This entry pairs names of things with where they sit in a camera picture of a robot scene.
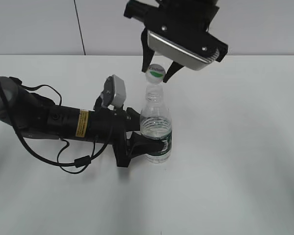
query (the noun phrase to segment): green label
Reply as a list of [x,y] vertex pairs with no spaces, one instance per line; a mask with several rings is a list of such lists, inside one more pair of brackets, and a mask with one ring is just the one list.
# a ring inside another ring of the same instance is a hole
[[170,152],[170,150],[172,149],[172,131],[167,136],[159,140],[162,141],[165,145],[162,151],[157,153],[149,153],[149,155],[159,157]]
[[154,71],[150,71],[151,75],[153,75],[154,77],[163,77],[163,74],[158,73],[158,72],[154,72]]

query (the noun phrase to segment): screw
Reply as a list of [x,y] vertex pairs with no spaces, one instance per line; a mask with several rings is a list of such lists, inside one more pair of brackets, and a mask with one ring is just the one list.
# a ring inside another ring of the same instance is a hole
[[59,114],[52,115],[53,120],[58,120],[60,118]]

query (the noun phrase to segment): white wall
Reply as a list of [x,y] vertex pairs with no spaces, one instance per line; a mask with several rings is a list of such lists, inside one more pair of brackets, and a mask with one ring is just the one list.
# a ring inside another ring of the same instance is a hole
[[[141,54],[127,0],[76,0],[87,54]],[[154,0],[143,0],[155,4]],[[210,32],[231,54],[294,54],[294,0],[219,0]],[[0,54],[82,54],[73,0],[0,0]]]
[[0,0],[0,54],[83,54],[73,0]]

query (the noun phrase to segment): bottle label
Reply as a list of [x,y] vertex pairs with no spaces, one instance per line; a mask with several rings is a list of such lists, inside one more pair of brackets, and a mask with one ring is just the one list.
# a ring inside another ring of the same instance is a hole
[[161,138],[160,141],[164,143],[162,151],[156,153],[149,153],[149,155],[159,157],[170,152],[170,150],[172,149],[172,131],[167,136]]

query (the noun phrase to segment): clear plastic bottle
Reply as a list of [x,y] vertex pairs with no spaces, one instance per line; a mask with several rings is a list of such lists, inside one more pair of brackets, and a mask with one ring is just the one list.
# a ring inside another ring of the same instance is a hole
[[141,133],[147,138],[162,140],[164,143],[161,152],[146,154],[146,158],[152,163],[165,162],[172,149],[172,120],[160,85],[164,75],[165,70],[159,65],[151,65],[146,72],[149,84],[146,89],[146,105],[141,112]]

